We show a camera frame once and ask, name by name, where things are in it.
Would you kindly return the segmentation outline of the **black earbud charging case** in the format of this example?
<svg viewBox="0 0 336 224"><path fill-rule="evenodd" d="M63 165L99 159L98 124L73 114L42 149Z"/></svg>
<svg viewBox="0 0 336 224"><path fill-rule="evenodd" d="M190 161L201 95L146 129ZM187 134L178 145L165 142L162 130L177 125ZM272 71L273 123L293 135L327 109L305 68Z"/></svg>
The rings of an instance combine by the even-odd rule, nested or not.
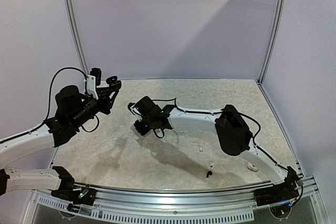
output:
<svg viewBox="0 0 336 224"><path fill-rule="evenodd" d="M117 76L111 76L106 79L106 84L109 88L120 89L121 88L121 81L118 79Z"/></svg>

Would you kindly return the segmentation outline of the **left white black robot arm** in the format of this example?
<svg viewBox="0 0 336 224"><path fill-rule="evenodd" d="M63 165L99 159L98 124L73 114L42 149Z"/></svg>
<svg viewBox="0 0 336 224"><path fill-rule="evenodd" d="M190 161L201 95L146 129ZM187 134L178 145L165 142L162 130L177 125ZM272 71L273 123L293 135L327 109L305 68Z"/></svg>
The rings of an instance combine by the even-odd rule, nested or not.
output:
<svg viewBox="0 0 336 224"><path fill-rule="evenodd" d="M77 186L75 179L62 166L47 169L19 169L13 162L35 152L57 148L70 141L80 128L97 113L110 114L121 89L121 81L98 88L87 96L75 85L62 88L56 94L55 116L41 126L1 141L1 194L15 190L46 189L51 195L74 205L94 204L97 191L90 186Z"/></svg>

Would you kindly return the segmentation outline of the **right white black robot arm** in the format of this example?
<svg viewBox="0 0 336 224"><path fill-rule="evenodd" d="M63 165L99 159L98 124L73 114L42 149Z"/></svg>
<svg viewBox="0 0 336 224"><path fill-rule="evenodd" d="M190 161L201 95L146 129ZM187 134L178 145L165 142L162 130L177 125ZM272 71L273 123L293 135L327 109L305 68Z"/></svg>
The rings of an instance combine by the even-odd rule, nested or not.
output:
<svg viewBox="0 0 336 224"><path fill-rule="evenodd" d="M220 110L197 110L167 104L163 108L148 96L128 104L129 111L137 117L134 127L145 136L150 131L191 129L212 132L217 135L221 150L229 156L238 156L256 167L272 185L254 191L258 206L283 202L293 207L303 195L303 182L291 167L284 167L260 144L257 133L252 133L246 119L257 123L250 116L237 111L233 105Z"/></svg>

